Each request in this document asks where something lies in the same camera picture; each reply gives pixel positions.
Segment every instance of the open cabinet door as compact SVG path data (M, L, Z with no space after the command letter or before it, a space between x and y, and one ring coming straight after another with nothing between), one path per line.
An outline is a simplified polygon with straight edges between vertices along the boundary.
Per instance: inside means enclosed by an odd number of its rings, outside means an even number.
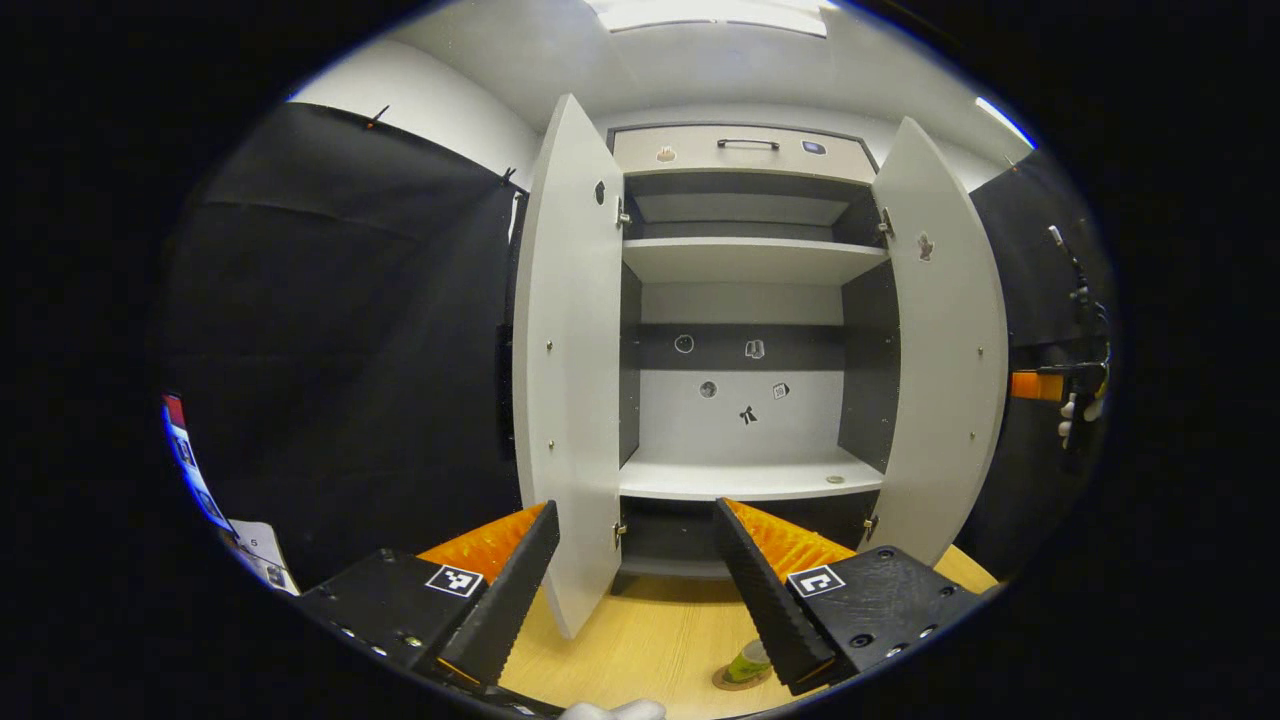
M572 95L547 128L516 270L512 407L520 495L554 500L561 541L543 587L566 638L621 562L618 332L622 170Z
M904 118L872 183L892 233L901 387L869 544L933 565L973 509L1000 434L1009 336L1000 275L964 186Z

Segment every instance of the cabinet shelf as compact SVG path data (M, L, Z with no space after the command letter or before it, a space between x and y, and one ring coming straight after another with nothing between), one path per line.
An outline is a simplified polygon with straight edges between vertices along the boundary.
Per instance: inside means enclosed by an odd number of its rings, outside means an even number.
M828 483L831 475L840 475L845 482ZM803 460L786 457L751 465L724 465L722 461L698 465L663 461L641 445L622 466L618 479L620 492L626 497L710 501L730 496L751 501L867 492L878 489L883 475L838 447L806 452Z
M645 283L842 286L888 259L884 250L808 240L628 240L622 260Z

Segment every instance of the wooden floor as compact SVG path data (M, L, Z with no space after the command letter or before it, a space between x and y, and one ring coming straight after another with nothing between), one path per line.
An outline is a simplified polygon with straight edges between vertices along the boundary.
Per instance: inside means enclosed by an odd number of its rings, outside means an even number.
M955 547L936 569L970 592L996 584ZM561 637L538 591L500 684L562 707L649 698L667 707L667 720L745 715L796 700L773 675L745 691L712 684L712 674L756 637L731 582L639 578L605 596L572 641Z

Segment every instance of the green cup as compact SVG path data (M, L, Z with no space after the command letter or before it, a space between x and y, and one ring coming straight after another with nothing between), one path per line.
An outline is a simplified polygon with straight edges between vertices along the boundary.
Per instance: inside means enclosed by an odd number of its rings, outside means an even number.
M763 675L769 669L769 656L764 653L764 643L751 641L746 643L742 652L737 653L733 662L724 669L726 683L746 683Z

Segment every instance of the cabinet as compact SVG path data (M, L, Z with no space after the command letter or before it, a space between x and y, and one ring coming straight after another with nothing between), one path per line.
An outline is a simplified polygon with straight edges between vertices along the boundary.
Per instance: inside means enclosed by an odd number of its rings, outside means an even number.
M850 546L874 515L877 544L942 555L991 461L1007 338L982 224L915 122L877 168L795 128L607 143L566 95L534 176L516 461L526 505L559 503L566 637L620 570L722 577L721 496Z

